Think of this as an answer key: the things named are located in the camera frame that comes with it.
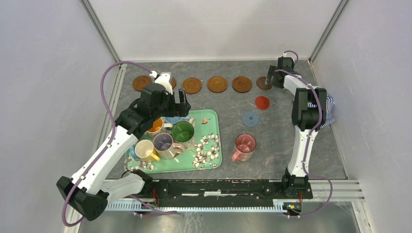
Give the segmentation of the green interior floral mug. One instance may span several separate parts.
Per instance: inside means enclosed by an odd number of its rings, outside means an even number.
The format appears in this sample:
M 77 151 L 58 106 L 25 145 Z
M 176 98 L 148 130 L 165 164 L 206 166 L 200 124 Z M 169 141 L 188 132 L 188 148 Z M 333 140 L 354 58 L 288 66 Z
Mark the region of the green interior floral mug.
M 182 144 L 185 150 L 190 150 L 195 146 L 195 124 L 196 119 L 190 118 L 188 121 L 181 121 L 172 127 L 172 137 L 176 143 Z

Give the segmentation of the dark wooden coaster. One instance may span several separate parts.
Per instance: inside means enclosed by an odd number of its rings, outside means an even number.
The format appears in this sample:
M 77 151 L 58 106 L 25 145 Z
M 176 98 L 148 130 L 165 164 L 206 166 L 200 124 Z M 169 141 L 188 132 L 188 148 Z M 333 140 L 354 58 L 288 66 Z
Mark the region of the dark wooden coaster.
M 256 85 L 262 90 L 269 90 L 273 86 L 271 84 L 266 84 L 267 78 L 266 77 L 259 77 L 256 80 Z

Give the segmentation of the red round coaster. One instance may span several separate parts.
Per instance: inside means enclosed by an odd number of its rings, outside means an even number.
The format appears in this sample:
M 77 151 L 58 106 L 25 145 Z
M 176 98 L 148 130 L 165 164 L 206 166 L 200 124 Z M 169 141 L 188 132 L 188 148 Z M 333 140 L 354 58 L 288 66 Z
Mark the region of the red round coaster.
M 258 96 L 255 99 L 255 106 L 260 110 L 266 110 L 270 106 L 270 100 L 266 96 Z

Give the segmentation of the blue round coaster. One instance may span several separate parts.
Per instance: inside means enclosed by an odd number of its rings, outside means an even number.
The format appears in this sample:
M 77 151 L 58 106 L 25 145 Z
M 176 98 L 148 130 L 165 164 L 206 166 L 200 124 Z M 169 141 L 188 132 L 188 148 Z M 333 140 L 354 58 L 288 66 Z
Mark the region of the blue round coaster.
M 254 112 L 245 112 L 242 116 L 242 122 L 247 127 L 255 127 L 259 123 L 259 116 Z

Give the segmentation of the pink mug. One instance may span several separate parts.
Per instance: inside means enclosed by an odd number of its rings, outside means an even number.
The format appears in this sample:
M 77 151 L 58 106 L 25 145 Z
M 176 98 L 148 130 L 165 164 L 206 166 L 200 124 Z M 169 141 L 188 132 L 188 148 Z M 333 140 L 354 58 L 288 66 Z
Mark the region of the pink mug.
M 256 140 L 250 134 L 241 134 L 235 140 L 234 154 L 231 157 L 232 162 L 248 161 L 257 146 Z

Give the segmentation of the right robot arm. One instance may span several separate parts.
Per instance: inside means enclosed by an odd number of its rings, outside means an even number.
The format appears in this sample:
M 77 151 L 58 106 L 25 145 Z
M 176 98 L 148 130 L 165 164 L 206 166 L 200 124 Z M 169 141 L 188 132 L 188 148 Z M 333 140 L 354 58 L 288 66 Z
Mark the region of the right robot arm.
M 300 190 L 309 185 L 309 163 L 314 139 L 327 117 L 327 91 L 305 81 L 293 69 L 295 60 L 283 54 L 276 66 L 270 66 L 267 85 L 286 89 L 293 96 L 292 124 L 295 128 L 295 140 L 292 158 L 282 177 L 281 193 L 287 198 L 295 197 Z

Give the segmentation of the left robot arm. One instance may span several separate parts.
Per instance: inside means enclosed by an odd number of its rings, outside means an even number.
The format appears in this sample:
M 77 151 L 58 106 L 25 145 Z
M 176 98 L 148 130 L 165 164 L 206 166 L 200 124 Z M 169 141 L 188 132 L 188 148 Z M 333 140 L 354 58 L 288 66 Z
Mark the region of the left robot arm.
M 113 121 L 109 136 L 92 157 L 71 177 L 62 176 L 56 186 L 65 200 L 62 220 L 72 227 L 78 221 L 68 223 L 68 206 L 81 214 L 82 219 L 93 221 L 107 205 L 131 194 L 141 198 L 151 195 L 153 185 L 139 175 L 131 174 L 104 185 L 103 182 L 120 157 L 136 143 L 161 117 L 186 117 L 191 105 L 186 92 L 178 90 L 179 102 L 175 102 L 174 92 L 158 83 L 146 85 L 140 97 L 134 100 Z

